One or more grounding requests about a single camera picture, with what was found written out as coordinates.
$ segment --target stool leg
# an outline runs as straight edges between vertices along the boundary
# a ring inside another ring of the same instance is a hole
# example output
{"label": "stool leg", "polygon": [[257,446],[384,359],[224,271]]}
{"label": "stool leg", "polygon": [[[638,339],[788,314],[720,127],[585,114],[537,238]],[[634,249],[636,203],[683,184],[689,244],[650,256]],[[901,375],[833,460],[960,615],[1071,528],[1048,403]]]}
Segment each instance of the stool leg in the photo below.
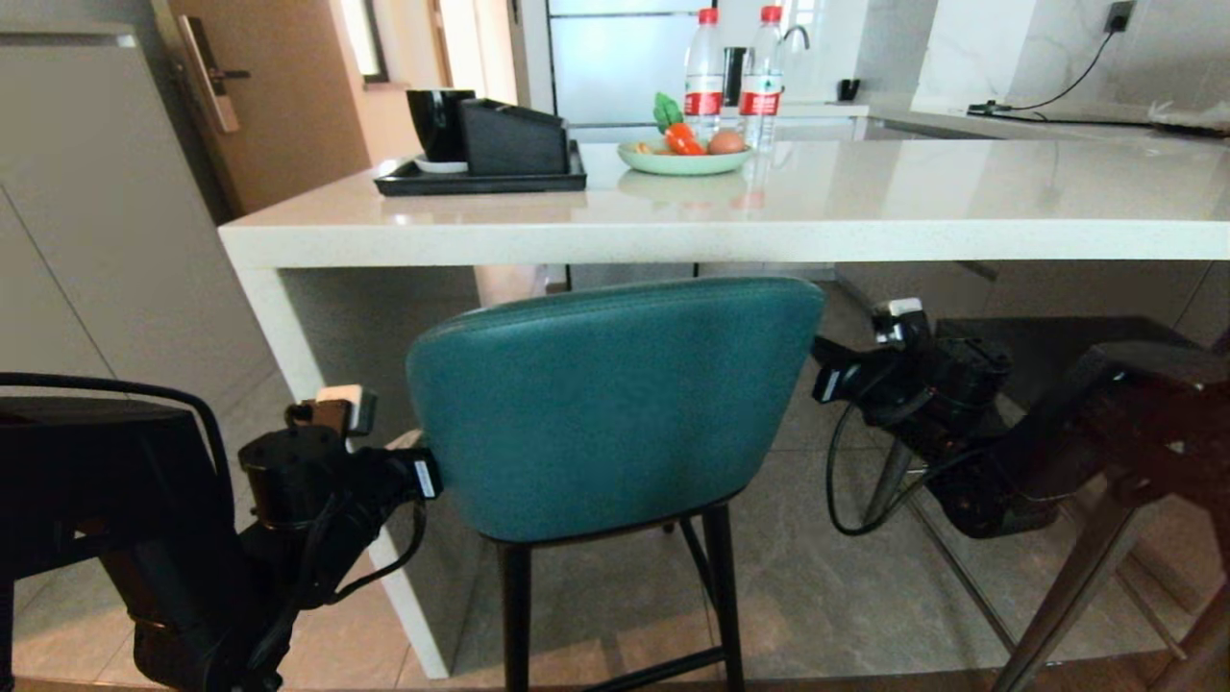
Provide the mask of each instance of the stool leg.
{"label": "stool leg", "polygon": [[499,581],[504,606],[504,687],[530,688],[530,548],[501,543]]}
{"label": "stool leg", "polygon": [[731,511],[726,505],[705,510],[705,547],[713,572],[713,600],[717,601],[717,631],[726,655],[726,688],[743,692],[743,648],[739,644],[739,605],[734,595],[734,549],[731,542]]}

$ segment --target light green plate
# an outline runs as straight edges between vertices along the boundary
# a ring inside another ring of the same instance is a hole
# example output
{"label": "light green plate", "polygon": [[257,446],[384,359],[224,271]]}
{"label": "light green plate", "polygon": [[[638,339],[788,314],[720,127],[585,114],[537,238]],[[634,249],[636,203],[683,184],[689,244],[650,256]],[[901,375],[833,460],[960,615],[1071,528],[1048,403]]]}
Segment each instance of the light green plate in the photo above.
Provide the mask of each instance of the light green plate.
{"label": "light green plate", "polygon": [[[752,156],[752,149],[744,149],[738,154],[721,154],[717,156],[669,156],[663,154],[640,154],[636,150],[636,141],[625,141],[619,145],[619,157],[624,162],[638,171],[657,175],[716,175],[733,171],[743,165]],[[646,141],[654,150],[665,149],[662,144]]]}

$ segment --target faucet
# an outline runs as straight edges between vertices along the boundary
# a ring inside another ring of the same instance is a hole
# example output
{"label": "faucet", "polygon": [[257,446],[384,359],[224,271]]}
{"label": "faucet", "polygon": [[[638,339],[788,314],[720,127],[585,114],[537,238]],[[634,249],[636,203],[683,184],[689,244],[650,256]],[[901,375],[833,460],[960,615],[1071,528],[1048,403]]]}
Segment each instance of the faucet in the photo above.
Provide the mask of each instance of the faucet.
{"label": "faucet", "polygon": [[812,49],[812,37],[807,34],[807,28],[803,27],[803,25],[795,25],[795,26],[787,28],[786,33],[781,34],[781,42],[780,42],[780,44],[785,44],[787,41],[790,41],[790,36],[792,33],[795,33],[796,31],[802,32],[802,34],[803,34],[803,50],[811,50]]}

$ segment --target plastic bottle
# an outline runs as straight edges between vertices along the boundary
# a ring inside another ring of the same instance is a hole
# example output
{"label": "plastic bottle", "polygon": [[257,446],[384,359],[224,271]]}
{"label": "plastic bottle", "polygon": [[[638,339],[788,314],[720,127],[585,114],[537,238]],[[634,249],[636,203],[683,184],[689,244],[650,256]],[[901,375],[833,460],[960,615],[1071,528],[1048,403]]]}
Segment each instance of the plastic bottle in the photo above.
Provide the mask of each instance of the plastic bottle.
{"label": "plastic bottle", "polygon": [[717,34],[717,9],[700,11],[700,28],[684,59],[684,122],[697,139],[708,139],[722,119],[722,74],[726,69],[722,41]]}
{"label": "plastic bottle", "polygon": [[739,132],[748,146],[772,146],[777,106],[781,101],[781,7],[760,9],[760,28],[743,59],[739,93]]}

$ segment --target black tray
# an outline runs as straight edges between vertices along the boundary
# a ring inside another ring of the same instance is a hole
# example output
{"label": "black tray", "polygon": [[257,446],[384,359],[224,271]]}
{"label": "black tray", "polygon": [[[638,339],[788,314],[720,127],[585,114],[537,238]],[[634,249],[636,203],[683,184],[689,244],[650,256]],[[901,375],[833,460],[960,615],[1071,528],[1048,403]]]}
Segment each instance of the black tray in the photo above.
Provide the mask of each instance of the black tray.
{"label": "black tray", "polygon": [[464,173],[428,173],[413,161],[375,179],[376,189],[385,197],[412,194],[491,194],[494,192],[558,192],[585,188],[585,166],[581,162],[577,140],[568,141],[568,172],[556,175],[476,176]]}

